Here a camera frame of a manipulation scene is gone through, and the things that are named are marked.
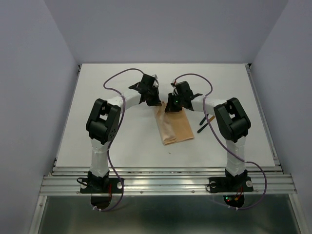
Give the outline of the peach cloth napkin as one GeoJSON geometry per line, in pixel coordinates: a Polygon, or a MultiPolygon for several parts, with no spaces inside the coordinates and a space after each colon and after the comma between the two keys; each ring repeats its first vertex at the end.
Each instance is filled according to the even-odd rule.
{"type": "Polygon", "coordinates": [[[182,109],[179,112],[165,112],[166,103],[154,108],[155,119],[163,145],[180,143],[194,139],[189,120],[182,109]]]}

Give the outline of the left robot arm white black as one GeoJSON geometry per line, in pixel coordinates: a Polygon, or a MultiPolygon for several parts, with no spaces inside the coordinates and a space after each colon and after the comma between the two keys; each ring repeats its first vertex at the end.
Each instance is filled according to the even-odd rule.
{"type": "Polygon", "coordinates": [[[104,192],[108,188],[108,151],[117,135],[119,121],[127,109],[145,102],[148,106],[160,106],[159,83],[156,75],[143,74],[140,82],[129,86],[125,92],[114,88],[118,96],[102,100],[98,98],[91,109],[86,131],[91,139],[92,157],[85,186],[104,192]]]}

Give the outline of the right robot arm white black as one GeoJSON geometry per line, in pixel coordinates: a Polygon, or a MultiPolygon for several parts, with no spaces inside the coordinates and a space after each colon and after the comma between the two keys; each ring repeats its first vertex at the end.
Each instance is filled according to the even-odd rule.
{"type": "Polygon", "coordinates": [[[217,139],[227,151],[224,184],[227,189],[236,190],[241,186],[242,178],[247,176],[244,148],[251,127],[241,103],[237,98],[224,100],[194,94],[186,81],[173,81],[171,86],[174,90],[168,94],[165,112],[179,112],[184,108],[215,117],[219,132],[226,141],[224,145],[217,139]]]}

